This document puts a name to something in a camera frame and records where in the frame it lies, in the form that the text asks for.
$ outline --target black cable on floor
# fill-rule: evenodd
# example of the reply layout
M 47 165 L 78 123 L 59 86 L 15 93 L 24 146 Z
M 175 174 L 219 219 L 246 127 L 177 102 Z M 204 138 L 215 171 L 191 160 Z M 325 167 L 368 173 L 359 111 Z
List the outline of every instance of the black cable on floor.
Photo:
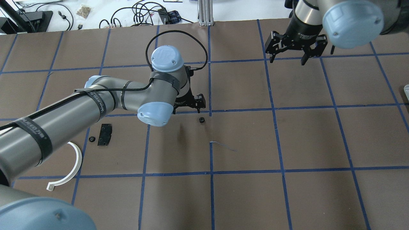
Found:
M 191 37 L 193 40 L 195 40 L 195 41 L 202 47 L 202 49 L 203 49 L 203 51 L 204 51 L 204 54 L 206 55 L 206 61 L 204 62 L 203 66 L 197 67 L 197 68 L 192 68 L 192 70 L 193 70 L 193 71 L 201 70 L 201 69 L 203 69 L 203 68 L 206 66 L 207 61 L 208 61 L 208 58 L 209 58 L 208 55 L 207 55 L 207 50 L 206 50 L 206 48 L 204 47 L 204 45 L 203 45 L 197 38 L 195 38 L 193 35 L 189 34 L 188 32 L 185 32 L 185 31 L 182 31 L 182 30 L 168 30 L 168 31 L 164 31 L 164 32 L 159 33 L 158 35 L 154 36 L 154 37 L 149 41 L 148 45 L 146 46 L 145 58 L 146 58 L 146 62 L 148 63 L 148 66 L 149 66 L 149 68 L 151 69 L 152 72 L 153 72 L 152 64 L 150 63 L 149 58 L 148 58 L 148 49 L 149 49 L 149 46 L 151 45 L 151 43 L 152 43 L 157 37 L 159 37 L 159 36 L 161 36 L 161 35 L 163 35 L 163 34 L 167 34 L 167 33 L 181 33 L 181 34 L 185 34 L 185 35 Z

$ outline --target velcro strap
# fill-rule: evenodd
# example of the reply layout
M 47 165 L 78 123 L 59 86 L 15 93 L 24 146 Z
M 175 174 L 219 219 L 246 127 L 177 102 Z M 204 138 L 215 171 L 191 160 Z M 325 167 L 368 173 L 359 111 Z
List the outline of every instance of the velcro strap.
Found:
M 94 92 L 93 90 L 94 89 L 91 89 L 91 88 L 85 88 L 85 89 L 76 89 L 75 92 L 84 91 L 87 93 L 89 97 L 91 97 L 94 100 L 95 104 L 97 104 L 98 109 L 99 109 L 99 120 L 101 120 L 106 115 L 106 105 L 102 97 L 97 92 Z
M 180 82 L 173 75 L 168 74 L 168 73 L 163 73 L 163 72 L 151 72 L 151 78 L 160 79 L 160 80 L 169 82 L 170 84 L 172 84 L 172 87 L 176 89 L 179 95 Z
M 30 134 L 37 142 L 38 147 L 40 147 L 41 150 L 41 159 L 37 166 L 41 165 L 41 163 L 52 154 L 52 143 L 50 137 L 47 135 L 44 129 L 42 129 L 37 123 L 28 117 L 22 117 L 14 121 L 14 123 L 22 130 Z

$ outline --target white floor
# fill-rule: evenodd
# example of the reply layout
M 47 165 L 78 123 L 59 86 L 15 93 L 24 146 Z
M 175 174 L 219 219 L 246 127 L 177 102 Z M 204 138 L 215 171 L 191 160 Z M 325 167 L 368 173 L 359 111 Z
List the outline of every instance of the white floor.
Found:
M 11 0 L 6 0 L 14 8 L 14 4 Z M 53 2 L 56 0 L 29 0 L 20 1 L 22 5 L 34 4 L 38 2 Z M 77 29 L 78 24 L 83 24 L 83 29 L 95 29 L 98 28 L 99 22 L 102 19 L 110 21 L 112 14 L 119 8 L 130 7 L 138 0 L 65 0 L 60 3 L 67 6 L 74 15 L 73 30 Z M 182 18 L 197 22 L 198 17 L 198 4 L 197 1 L 180 0 L 182 2 L 163 2 L 163 0 L 145 0 L 143 2 L 157 2 L 166 7 L 167 11 L 177 10 Z M 90 7 L 91 13 L 87 19 L 83 19 L 76 15 L 77 10 L 81 4 Z M 27 12 L 35 11 L 37 6 L 31 8 L 25 8 Z M 47 5 L 39 9 L 43 11 L 53 11 L 48 31 L 62 31 L 68 27 L 68 22 L 63 20 L 57 13 L 61 11 L 71 21 L 71 16 L 68 11 L 58 5 Z M 234 21 L 234 20 L 254 20 L 254 19 L 268 19 L 268 18 L 287 18 L 290 9 L 284 7 L 284 0 L 213 0 L 213 17 L 214 21 Z M 122 26 L 133 25 L 133 13 L 131 9 L 124 9 L 115 15 L 118 18 Z M 158 25 L 160 22 L 157 13 L 152 16 L 153 24 Z

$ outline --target black device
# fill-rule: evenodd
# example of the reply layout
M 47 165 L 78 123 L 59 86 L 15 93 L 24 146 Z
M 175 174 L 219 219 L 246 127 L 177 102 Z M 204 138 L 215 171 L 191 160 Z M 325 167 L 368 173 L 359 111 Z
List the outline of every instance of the black device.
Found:
M 0 18 L 0 33 L 2 34 L 16 34 L 18 26 L 14 24 L 9 18 Z

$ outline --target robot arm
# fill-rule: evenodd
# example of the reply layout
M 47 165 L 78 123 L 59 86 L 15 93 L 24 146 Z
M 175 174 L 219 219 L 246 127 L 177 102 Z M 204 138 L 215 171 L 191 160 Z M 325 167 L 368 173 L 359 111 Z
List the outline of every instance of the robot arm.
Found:
M 321 56 L 328 44 L 351 49 L 379 34 L 407 31 L 409 0 L 286 0 L 293 8 L 285 34 L 272 31 L 265 43 L 270 62 L 286 50 L 303 50 L 301 64 Z M 319 35 L 324 28 L 328 36 Z
M 193 97 L 190 67 L 179 51 L 161 46 L 152 54 L 151 78 L 142 83 L 108 76 L 92 76 L 84 89 L 36 113 L 20 118 L 0 135 L 0 184 L 11 182 L 40 165 L 54 150 L 115 108 L 137 112 L 153 126 L 167 124 L 174 108 L 205 108 L 203 95 Z

